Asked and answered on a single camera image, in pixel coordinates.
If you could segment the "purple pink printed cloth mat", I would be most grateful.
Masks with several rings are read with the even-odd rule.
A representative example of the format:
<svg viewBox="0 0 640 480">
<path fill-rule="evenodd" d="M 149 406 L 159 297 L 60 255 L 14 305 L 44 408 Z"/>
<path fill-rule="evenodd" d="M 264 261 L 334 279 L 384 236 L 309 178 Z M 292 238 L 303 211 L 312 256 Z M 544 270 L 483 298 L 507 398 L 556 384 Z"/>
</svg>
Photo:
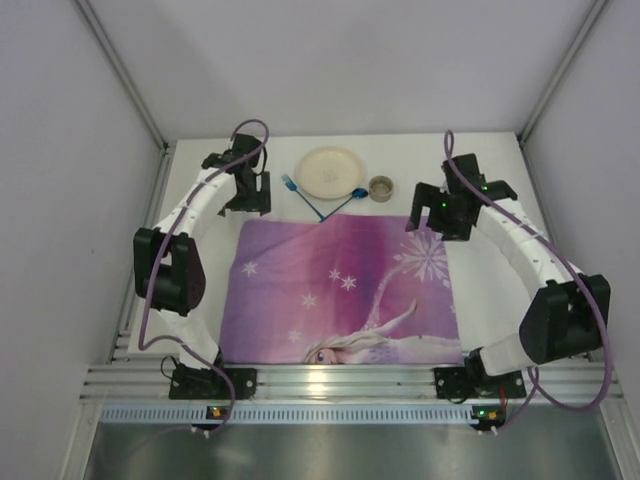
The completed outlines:
<svg viewBox="0 0 640 480">
<path fill-rule="evenodd" d="M 458 364 L 445 243 L 400 216 L 253 220 L 229 275 L 220 347 L 235 364 Z"/>
</svg>

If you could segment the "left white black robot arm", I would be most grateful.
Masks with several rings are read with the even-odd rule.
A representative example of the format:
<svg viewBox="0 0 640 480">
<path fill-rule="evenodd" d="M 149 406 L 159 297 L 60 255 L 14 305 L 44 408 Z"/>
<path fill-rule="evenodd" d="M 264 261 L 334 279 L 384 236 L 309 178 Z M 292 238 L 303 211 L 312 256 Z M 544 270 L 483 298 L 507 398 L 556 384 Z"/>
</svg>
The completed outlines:
<svg viewBox="0 0 640 480">
<path fill-rule="evenodd" d="M 134 290 L 143 301 L 139 350 L 169 341 L 179 347 L 180 363 L 196 369 L 211 369 L 220 358 L 198 313 L 207 289 L 199 243 L 227 211 L 271 211 L 269 173 L 255 170 L 266 162 L 268 140 L 268 133 L 259 139 L 234 131 L 227 150 L 202 161 L 169 214 L 134 234 Z"/>
</svg>

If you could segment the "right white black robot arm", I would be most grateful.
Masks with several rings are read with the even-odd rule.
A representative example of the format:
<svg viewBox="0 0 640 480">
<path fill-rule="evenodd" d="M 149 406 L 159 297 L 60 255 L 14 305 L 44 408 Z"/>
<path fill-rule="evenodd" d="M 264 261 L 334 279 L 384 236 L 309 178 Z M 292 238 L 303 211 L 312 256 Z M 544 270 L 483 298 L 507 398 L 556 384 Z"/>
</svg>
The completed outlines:
<svg viewBox="0 0 640 480">
<path fill-rule="evenodd" d="M 469 353 L 468 375 L 484 381 L 601 348 L 609 282 L 553 253 L 513 188 L 504 180 L 487 180 L 475 155 L 456 156 L 442 169 L 443 186 L 416 184 L 407 231 L 425 225 L 445 241 L 467 241 L 478 230 L 505 257 L 531 299 L 515 333 Z"/>
</svg>

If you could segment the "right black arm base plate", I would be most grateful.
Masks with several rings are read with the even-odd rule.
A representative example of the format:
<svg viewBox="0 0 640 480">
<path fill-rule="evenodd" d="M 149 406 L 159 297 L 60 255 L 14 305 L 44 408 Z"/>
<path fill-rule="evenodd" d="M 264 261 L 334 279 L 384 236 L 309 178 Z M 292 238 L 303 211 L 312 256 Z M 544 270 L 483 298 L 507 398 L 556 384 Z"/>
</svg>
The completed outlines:
<svg viewBox="0 0 640 480">
<path fill-rule="evenodd" d="M 520 372 L 473 379 L 464 367 L 433 369 L 436 397 L 453 403 L 469 399 L 524 399 L 527 396 Z"/>
</svg>

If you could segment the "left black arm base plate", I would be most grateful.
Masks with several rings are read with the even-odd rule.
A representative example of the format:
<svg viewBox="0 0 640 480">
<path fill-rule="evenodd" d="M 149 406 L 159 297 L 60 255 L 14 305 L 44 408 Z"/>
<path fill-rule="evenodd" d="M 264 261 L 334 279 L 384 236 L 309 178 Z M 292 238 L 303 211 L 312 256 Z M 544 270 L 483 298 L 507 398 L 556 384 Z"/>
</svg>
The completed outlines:
<svg viewBox="0 0 640 480">
<path fill-rule="evenodd" d="M 228 368 L 223 372 L 229 378 L 237 400 L 251 398 L 257 387 L 254 368 Z M 230 400 L 227 382 L 210 369 L 194 369 L 179 364 L 171 376 L 168 397 L 171 400 Z"/>
</svg>

